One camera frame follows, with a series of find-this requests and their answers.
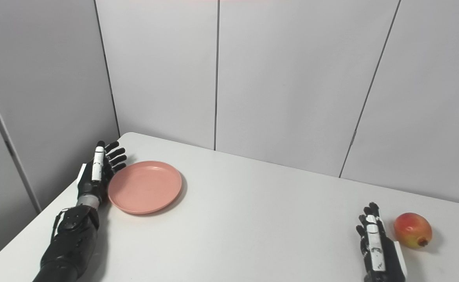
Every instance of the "robotic arm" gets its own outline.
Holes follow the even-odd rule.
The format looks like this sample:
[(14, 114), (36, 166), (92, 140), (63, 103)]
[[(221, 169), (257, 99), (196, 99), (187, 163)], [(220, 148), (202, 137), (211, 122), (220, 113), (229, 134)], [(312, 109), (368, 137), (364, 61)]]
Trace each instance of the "robotic arm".
[(125, 149), (118, 146), (117, 141), (106, 147), (99, 141), (92, 161), (81, 166), (77, 204), (56, 216), (50, 245), (33, 282), (74, 282), (85, 272), (97, 242), (97, 209), (107, 198), (111, 178), (126, 166)]
[(364, 257), (364, 282), (405, 282), (407, 267), (403, 260), (400, 243), (386, 236), (379, 207), (372, 202), (359, 216), (362, 225), (356, 230), (360, 234), (360, 249)]

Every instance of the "white table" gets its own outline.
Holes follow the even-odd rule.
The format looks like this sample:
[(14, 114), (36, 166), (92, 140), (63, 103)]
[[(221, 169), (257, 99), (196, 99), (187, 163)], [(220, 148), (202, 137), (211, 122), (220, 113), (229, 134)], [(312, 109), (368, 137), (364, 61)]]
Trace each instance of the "white table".
[[(459, 281), (457, 203), (141, 134), (124, 134), (120, 143), (128, 164), (176, 167), (183, 192), (150, 216), (102, 209), (96, 253), (79, 282), (362, 281), (355, 226), (370, 201), (387, 227), (412, 211), (434, 228), (425, 249), (403, 248), (409, 282)], [(0, 252), (0, 282), (32, 281), (54, 217), (76, 195), (72, 183)]]

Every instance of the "pink plate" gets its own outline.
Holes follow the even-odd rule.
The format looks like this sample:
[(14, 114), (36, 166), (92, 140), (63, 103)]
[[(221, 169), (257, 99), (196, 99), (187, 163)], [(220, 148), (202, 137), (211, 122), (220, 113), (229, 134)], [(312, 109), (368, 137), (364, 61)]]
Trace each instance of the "pink plate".
[(111, 179), (109, 200), (124, 212), (146, 214), (172, 203), (181, 186), (181, 174), (170, 164), (140, 162), (120, 170)]

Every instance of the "fruit stem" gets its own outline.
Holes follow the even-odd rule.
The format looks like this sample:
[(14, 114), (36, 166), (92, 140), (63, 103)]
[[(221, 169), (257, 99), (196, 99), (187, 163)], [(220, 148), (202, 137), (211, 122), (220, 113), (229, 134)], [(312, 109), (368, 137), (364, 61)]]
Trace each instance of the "fruit stem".
[(426, 240), (424, 237), (419, 237), (417, 238), (417, 245), (424, 247), (428, 244), (428, 240)]

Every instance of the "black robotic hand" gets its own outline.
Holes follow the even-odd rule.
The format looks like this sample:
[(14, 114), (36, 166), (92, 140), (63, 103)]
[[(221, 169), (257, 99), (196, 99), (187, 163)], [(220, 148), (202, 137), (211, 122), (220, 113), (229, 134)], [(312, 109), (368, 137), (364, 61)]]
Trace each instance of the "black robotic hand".
[(107, 198), (109, 181), (125, 167), (127, 156), (119, 145), (116, 141), (105, 147), (99, 141), (94, 158), (81, 166), (77, 205), (56, 216), (50, 245), (41, 258), (34, 282), (74, 282), (85, 272), (97, 242), (97, 209)]
[(405, 282), (407, 268), (400, 244), (387, 237), (379, 207), (372, 202), (363, 211), (359, 216), (362, 225), (356, 230), (367, 271), (364, 282)]
[(120, 146), (118, 141), (105, 147), (104, 142), (99, 141), (94, 158), (81, 166), (77, 178), (78, 205), (88, 204), (97, 209), (107, 198), (109, 181), (115, 173), (126, 166), (123, 163), (127, 159), (125, 149), (118, 146)]

